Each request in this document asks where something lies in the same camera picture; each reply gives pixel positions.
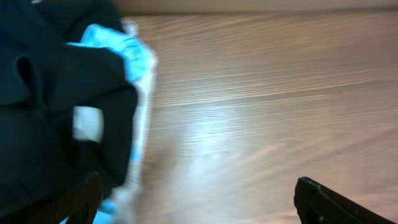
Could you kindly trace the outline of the black t-shirt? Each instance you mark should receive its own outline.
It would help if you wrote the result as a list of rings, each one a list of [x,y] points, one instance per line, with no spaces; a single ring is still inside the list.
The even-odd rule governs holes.
[[[138,95],[122,58],[78,47],[121,30],[111,1],[1,1],[1,213],[96,172],[104,198],[126,179]]]

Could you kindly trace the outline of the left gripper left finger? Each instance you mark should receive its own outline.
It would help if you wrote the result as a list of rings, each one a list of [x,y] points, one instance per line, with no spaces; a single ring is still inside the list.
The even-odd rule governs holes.
[[[19,215],[21,224],[93,223],[103,199],[103,181],[90,173],[77,184],[44,197]]]

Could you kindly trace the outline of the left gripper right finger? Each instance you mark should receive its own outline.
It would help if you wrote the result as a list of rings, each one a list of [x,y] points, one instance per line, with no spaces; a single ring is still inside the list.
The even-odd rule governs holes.
[[[294,205],[302,224],[395,224],[308,177],[298,178]]]

